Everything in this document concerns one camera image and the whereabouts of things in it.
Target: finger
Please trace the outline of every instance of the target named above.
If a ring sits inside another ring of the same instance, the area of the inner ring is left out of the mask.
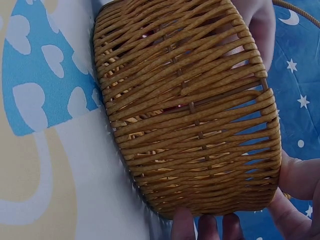
[[[234,213],[223,217],[222,229],[223,240],[244,240],[239,217]]]
[[[320,181],[318,181],[313,194],[311,236],[320,239]]]
[[[301,200],[312,200],[320,182],[320,159],[301,161],[282,151],[279,187]]]
[[[220,240],[217,220],[214,216],[203,215],[198,222],[198,240]]]
[[[311,227],[311,219],[299,212],[278,188],[268,207],[273,221],[285,239],[304,239]]]
[[[261,8],[252,17],[249,29],[268,71],[274,57],[276,35],[276,15],[271,0],[263,1]]]
[[[171,239],[196,240],[194,218],[187,208],[179,207],[175,211],[171,229]]]

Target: woven strand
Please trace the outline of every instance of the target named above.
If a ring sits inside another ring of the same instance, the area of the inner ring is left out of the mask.
[[[230,0],[116,0],[101,9],[93,43],[115,141],[155,211],[171,219],[177,206],[224,215],[270,203],[277,107]]]

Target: white heart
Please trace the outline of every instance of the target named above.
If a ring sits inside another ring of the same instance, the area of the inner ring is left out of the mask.
[[[102,103],[99,99],[99,92],[96,88],[93,89],[91,97],[97,107],[100,107],[102,105]]]
[[[32,5],[34,4],[34,0],[25,0],[27,4]]]
[[[42,106],[45,103],[43,89],[34,82],[14,86],[15,105],[24,122],[34,131],[40,132],[48,127],[48,119]]]
[[[81,87],[77,86],[71,92],[67,109],[73,118],[80,117],[89,112],[86,95]]]
[[[89,73],[88,68],[83,64],[76,52],[72,54],[72,60],[74,65],[79,69],[80,72],[82,72],[85,75]]]
[[[19,53],[28,55],[31,53],[31,46],[27,38],[29,32],[28,19],[22,15],[14,15],[10,17],[5,38]]]
[[[59,28],[57,27],[57,25],[55,24],[54,20],[52,19],[52,17],[50,16],[50,14],[48,13],[48,11],[46,11],[46,18],[48,19],[49,25],[52,29],[52,31],[54,33],[59,33]]]
[[[50,69],[58,78],[62,79],[65,76],[65,71],[61,66],[61,62],[64,60],[64,54],[61,49],[55,45],[44,45],[41,49]]]

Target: crescent moon print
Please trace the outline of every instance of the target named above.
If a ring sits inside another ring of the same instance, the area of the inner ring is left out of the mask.
[[[281,19],[279,18],[279,20],[287,25],[291,25],[291,26],[295,26],[298,25],[300,22],[299,16],[296,12],[289,10],[290,12],[290,17],[289,19]]]

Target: wicker basket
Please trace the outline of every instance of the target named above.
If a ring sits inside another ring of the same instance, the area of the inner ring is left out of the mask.
[[[270,203],[277,107],[230,0],[116,0],[101,9],[93,40],[115,141],[155,211],[171,219],[177,206],[224,215]]]

